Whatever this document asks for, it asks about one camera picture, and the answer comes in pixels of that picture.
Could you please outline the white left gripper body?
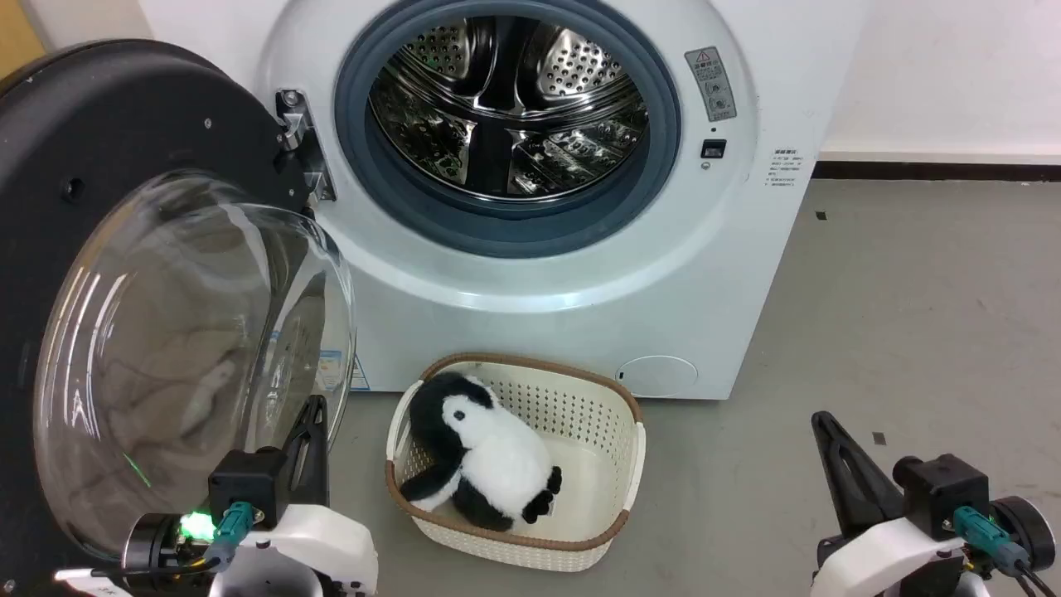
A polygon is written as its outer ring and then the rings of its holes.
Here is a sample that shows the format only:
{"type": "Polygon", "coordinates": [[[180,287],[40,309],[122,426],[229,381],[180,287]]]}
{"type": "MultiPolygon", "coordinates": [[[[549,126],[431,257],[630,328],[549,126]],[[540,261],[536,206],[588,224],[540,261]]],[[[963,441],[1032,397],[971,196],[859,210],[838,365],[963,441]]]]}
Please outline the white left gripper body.
{"type": "Polygon", "coordinates": [[[209,597],[376,597],[379,556],[368,528],[323,505],[291,505],[254,529],[215,575],[209,597]]]}

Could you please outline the cream perforated laundry basket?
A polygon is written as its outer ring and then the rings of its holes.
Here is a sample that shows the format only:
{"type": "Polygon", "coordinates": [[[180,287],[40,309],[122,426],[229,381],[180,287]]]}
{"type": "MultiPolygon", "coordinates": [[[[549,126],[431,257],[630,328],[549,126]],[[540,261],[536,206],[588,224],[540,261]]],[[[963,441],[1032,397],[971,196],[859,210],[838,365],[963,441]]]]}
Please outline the cream perforated laundry basket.
{"type": "Polygon", "coordinates": [[[508,565],[579,573],[608,551],[632,510],[642,476],[647,431],[634,397],[624,386],[564,364],[503,354],[465,352],[435,362],[422,374],[459,371],[489,383],[501,404],[537,432],[562,488],[537,524],[516,522],[507,533],[475,527],[449,505],[432,512],[400,495],[400,484],[432,459],[412,435],[410,386],[395,408],[386,440],[385,479],[392,498],[429,539],[508,565]]]}

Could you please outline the metal door hinge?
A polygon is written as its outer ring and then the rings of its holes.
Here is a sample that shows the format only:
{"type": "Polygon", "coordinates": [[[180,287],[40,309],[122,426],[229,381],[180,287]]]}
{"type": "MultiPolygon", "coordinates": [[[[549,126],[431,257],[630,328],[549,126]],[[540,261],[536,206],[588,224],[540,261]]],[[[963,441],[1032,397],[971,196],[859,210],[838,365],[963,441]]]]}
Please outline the metal door hinge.
{"type": "Polygon", "coordinates": [[[284,129],[284,147],[303,171],[308,187],[308,204],[336,201],[334,186],[321,139],[308,99],[301,90],[278,90],[275,95],[276,115],[284,129]]]}

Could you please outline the black round washer door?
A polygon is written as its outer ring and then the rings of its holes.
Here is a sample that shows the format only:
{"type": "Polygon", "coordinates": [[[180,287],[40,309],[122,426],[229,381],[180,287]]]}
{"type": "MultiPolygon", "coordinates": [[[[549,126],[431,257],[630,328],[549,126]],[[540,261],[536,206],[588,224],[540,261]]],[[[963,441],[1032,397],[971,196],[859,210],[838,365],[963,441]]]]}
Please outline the black round washer door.
{"type": "MultiPolygon", "coordinates": [[[[329,450],[355,289],[284,129],[193,51],[68,46],[0,80],[0,597],[114,581],[149,513],[204,515],[309,396],[329,450]]],[[[131,590],[114,584],[121,590],[131,590]]]]}

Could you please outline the round white filter cover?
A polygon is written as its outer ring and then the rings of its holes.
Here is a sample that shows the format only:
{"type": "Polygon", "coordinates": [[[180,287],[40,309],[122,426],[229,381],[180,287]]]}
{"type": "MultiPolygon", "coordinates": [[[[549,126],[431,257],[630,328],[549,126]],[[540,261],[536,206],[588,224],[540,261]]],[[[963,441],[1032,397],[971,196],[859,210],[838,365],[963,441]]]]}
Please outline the round white filter cover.
{"type": "Polygon", "coordinates": [[[675,398],[694,388],[700,373],[688,359],[669,355],[649,355],[622,364],[618,367],[614,377],[632,396],[675,398]]]}

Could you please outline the white front-load washing machine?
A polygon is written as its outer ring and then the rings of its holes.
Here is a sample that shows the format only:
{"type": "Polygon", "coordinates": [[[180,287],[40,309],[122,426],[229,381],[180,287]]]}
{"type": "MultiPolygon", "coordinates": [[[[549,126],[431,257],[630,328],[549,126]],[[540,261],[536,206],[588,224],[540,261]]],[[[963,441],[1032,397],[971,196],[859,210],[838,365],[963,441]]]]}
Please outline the white front-load washing machine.
{"type": "Polygon", "coordinates": [[[316,218],[349,262],[356,348],[375,392],[429,364],[489,352],[613,379],[669,355],[700,377],[682,396],[726,400],[772,287],[873,0],[605,0],[656,45],[682,135],[651,205],[567,254],[501,260],[414,234],[365,192],[335,131],[335,76],[356,34],[395,0],[138,0],[157,41],[219,66],[276,115],[308,99],[336,201],[316,218]],[[709,121],[685,53],[716,46],[738,117],[709,121]],[[701,159],[706,138],[728,141],[701,159]]]}

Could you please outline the grey warning sticker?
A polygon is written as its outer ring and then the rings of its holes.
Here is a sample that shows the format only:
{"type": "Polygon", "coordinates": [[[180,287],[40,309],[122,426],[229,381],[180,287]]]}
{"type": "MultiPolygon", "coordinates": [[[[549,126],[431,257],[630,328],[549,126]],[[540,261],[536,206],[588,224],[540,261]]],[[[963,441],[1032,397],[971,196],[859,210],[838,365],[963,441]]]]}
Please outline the grey warning sticker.
{"type": "Polygon", "coordinates": [[[738,117],[730,80],[719,49],[705,46],[685,53],[686,64],[700,88],[709,121],[719,122],[738,117]]]}

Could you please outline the steel washer drum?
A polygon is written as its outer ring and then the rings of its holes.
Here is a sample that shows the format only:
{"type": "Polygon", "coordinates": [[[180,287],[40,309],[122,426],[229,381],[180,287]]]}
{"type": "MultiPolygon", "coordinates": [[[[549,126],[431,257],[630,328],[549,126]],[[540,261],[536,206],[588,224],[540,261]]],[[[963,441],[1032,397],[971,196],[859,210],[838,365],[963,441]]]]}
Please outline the steel washer drum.
{"type": "Polygon", "coordinates": [[[410,38],[368,95],[414,170],[483,201],[558,201],[601,185],[648,129],[618,57],[526,17],[463,17],[410,38]]]}

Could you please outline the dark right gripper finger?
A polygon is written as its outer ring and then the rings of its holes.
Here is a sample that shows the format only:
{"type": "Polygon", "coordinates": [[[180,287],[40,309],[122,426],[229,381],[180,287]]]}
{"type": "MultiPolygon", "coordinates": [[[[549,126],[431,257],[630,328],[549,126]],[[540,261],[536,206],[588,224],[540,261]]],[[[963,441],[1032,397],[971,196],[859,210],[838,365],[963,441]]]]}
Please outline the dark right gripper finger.
{"type": "Polygon", "coordinates": [[[814,412],[811,429],[845,539],[904,515],[902,493],[832,412],[814,412]]]}

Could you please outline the blue energy label sticker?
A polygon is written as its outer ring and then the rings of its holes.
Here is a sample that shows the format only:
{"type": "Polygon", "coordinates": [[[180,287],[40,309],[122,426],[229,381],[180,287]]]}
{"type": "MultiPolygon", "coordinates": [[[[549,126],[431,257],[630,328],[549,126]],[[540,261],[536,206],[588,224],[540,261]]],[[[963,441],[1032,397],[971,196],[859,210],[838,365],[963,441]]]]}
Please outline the blue energy label sticker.
{"type": "Polygon", "coordinates": [[[338,349],[321,349],[316,371],[316,383],[323,391],[370,391],[371,386],[361,362],[355,355],[348,356],[338,349]]]}

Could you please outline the black white penguin plush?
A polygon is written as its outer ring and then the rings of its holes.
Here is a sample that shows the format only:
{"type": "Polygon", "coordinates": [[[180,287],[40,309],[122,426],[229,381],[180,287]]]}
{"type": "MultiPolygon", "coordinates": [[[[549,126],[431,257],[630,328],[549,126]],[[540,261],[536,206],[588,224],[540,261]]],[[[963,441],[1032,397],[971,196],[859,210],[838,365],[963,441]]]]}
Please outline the black white penguin plush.
{"type": "Polygon", "coordinates": [[[479,377],[443,371],[425,379],[410,397],[408,422],[431,459],[400,485],[410,505],[432,512],[451,502],[469,524],[495,532],[550,514],[562,488],[561,467],[538,432],[479,377]]]}

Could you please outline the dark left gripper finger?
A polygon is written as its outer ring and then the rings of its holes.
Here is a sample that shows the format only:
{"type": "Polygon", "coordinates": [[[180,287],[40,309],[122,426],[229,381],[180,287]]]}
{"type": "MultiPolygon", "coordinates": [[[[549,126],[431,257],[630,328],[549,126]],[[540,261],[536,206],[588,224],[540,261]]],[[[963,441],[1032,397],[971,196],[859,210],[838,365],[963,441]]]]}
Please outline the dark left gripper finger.
{"type": "Polygon", "coordinates": [[[308,397],[306,424],[305,496],[315,505],[329,506],[328,404],[325,397],[308,397]]]}
{"type": "Polygon", "coordinates": [[[282,476],[290,503],[316,502],[316,409],[302,408],[284,443],[282,476]]]}

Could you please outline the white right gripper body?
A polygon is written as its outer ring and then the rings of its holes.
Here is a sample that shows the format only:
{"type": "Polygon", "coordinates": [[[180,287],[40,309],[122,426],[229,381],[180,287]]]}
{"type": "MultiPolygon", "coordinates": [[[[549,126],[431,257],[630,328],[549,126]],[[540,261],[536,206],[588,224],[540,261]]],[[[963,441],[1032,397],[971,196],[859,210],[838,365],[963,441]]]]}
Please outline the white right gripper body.
{"type": "Polygon", "coordinates": [[[952,532],[951,519],[940,526],[944,539],[933,539],[907,517],[883,522],[860,535],[831,535],[820,541],[820,563],[810,597],[928,597],[922,587],[941,573],[955,573],[942,597],[969,597],[966,540],[952,532]],[[914,590],[914,585],[921,589],[914,590]]]}

